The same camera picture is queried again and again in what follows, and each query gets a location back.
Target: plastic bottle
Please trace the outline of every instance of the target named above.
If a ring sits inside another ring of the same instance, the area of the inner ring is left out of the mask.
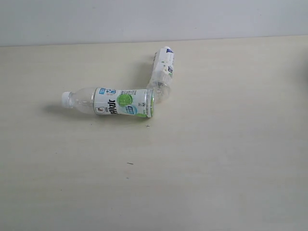
[[[106,88],[83,88],[62,94],[62,106],[76,108],[86,114],[126,114],[152,117],[154,94],[152,89],[112,90]]]
[[[171,92],[174,53],[170,47],[161,48],[155,53],[153,71],[148,89],[154,89],[156,101],[166,100]]]

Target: table surface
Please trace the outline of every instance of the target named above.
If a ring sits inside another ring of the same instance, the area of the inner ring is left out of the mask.
[[[166,45],[153,118],[61,107]],[[2,231],[308,230],[307,36],[0,48],[0,80]]]

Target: bottle label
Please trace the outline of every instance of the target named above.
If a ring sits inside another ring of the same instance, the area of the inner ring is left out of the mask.
[[[98,115],[125,114],[139,117],[153,116],[153,90],[113,90],[97,88],[94,111]]]

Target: bottle cap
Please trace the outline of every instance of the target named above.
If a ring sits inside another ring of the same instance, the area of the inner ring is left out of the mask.
[[[73,108],[71,106],[71,101],[70,101],[71,93],[72,93],[71,91],[66,91],[66,92],[63,92],[62,94],[62,106],[65,108]]]

